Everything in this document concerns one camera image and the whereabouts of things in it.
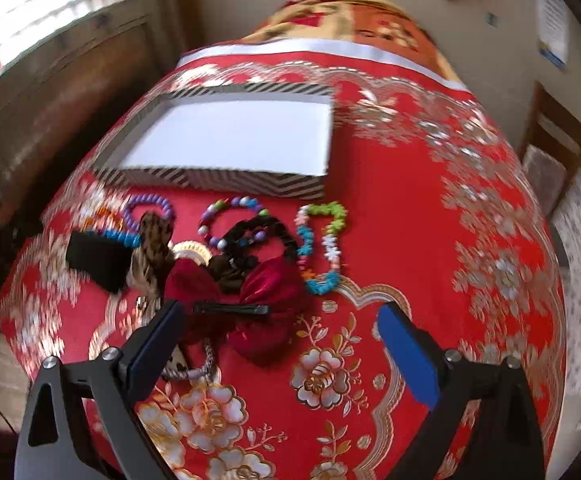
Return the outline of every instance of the table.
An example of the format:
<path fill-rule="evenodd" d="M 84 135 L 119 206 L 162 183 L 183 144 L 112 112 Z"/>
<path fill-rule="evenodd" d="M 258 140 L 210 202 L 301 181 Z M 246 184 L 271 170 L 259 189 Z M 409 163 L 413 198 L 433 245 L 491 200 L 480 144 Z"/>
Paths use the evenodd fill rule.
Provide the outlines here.
<path fill-rule="evenodd" d="M 137 293 L 104 293 L 66 268 L 65 252 L 83 215 L 102 204 L 122 206 L 129 190 L 105 189 L 89 164 L 157 94 L 228 82 L 328 84 L 336 89 L 336 123 L 325 200 L 349 209 L 340 238 L 344 279 L 297 320 L 281 363 L 258 368 L 220 347 L 214 377 L 159 381 L 137 406 L 149 436 L 180 479 L 385 478 L 426 414 L 377 332 L 378 307 L 396 301 L 443 348 L 479 362 L 521 359 L 547 460 L 563 395 L 563 303 L 557 260 L 517 157 L 461 83 L 372 46 L 343 52 L 338 43 L 222 45 L 183 59 L 49 204 L 43 234 L 26 243 L 0 293 L 3 332 L 34 377 L 50 354 L 64 362 L 94 358 L 137 327 Z M 176 208 L 175 242 L 198 239 L 200 213 L 226 197 L 153 191 Z M 258 198 L 287 226 L 302 205 Z M 238 218 L 229 212 L 214 229 L 222 232 Z M 271 244 L 262 257 L 279 250 Z M 201 362 L 201 350 L 189 350 Z M 316 367 L 327 369 L 317 394 L 302 389 Z M 466 410 L 440 478 L 461 457 L 476 409 L 472 403 Z M 91 402 L 87 412 L 100 452 L 111 459 Z"/>

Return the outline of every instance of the maroon satin bow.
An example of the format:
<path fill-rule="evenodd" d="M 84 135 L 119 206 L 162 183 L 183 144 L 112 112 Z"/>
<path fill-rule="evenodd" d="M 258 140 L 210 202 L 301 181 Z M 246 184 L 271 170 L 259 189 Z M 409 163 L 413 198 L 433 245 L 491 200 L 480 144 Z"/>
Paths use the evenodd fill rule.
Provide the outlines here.
<path fill-rule="evenodd" d="M 297 315 L 310 302 L 297 266 L 282 256 L 260 263 L 248 274 L 237 302 L 221 294 L 219 285 L 205 269 L 192 260 L 179 259 L 166 280 L 164 297 L 179 301 L 188 314 L 182 338 L 185 343 L 225 334 L 228 344 L 253 362 L 270 360 L 288 344 Z M 196 301 L 266 304 L 270 314 L 263 319 L 194 314 L 192 307 Z"/>

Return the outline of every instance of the box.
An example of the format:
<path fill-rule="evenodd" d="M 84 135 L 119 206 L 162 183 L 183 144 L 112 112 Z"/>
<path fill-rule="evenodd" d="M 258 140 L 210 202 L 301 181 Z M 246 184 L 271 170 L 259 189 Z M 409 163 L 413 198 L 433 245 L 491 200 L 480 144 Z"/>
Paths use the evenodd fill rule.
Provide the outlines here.
<path fill-rule="evenodd" d="M 109 186 L 178 186 L 318 199 L 333 88 L 307 83 L 197 86 L 156 95 L 91 170 Z"/>

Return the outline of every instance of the screw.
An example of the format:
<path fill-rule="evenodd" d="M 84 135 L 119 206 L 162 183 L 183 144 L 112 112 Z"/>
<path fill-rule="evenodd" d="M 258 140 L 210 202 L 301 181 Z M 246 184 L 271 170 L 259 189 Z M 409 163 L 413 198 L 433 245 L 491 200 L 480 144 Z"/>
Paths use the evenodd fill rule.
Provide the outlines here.
<path fill-rule="evenodd" d="M 508 366 L 508 368 L 517 370 L 518 368 L 521 368 L 521 361 L 516 357 L 509 355 L 508 357 L 506 357 L 506 365 Z"/>
<path fill-rule="evenodd" d="M 446 350 L 444 357 L 449 363 L 459 363 L 461 361 L 461 352 L 456 348 L 451 348 L 450 350 Z"/>
<path fill-rule="evenodd" d="M 54 355 L 51 355 L 50 357 L 46 357 L 44 359 L 42 366 L 46 368 L 46 370 L 50 370 L 51 368 L 54 368 L 57 363 L 59 363 L 59 359 L 57 359 Z"/>
<path fill-rule="evenodd" d="M 120 349 L 111 346 L 102 352 L 104 361 L 113 361 L 120 354 Z"/>

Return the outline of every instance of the wall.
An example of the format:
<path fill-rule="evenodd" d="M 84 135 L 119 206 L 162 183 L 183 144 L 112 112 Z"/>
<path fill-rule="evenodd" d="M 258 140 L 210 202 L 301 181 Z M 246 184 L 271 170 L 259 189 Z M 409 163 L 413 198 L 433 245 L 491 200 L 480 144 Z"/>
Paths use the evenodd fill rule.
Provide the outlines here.
<path fill-rule="evenodd" d="M 246 35 L 285 0 L 200 0 L 209 43 Z M 391 0 L 437 46 L 517 146 L 523 137 L 533 82 L 581 121 L 581 27 L 571 16 L 569 59 L 561 71 L 537 51 L 535 0 Z M 485 22 L 499 17 L 497 28 Z"/>

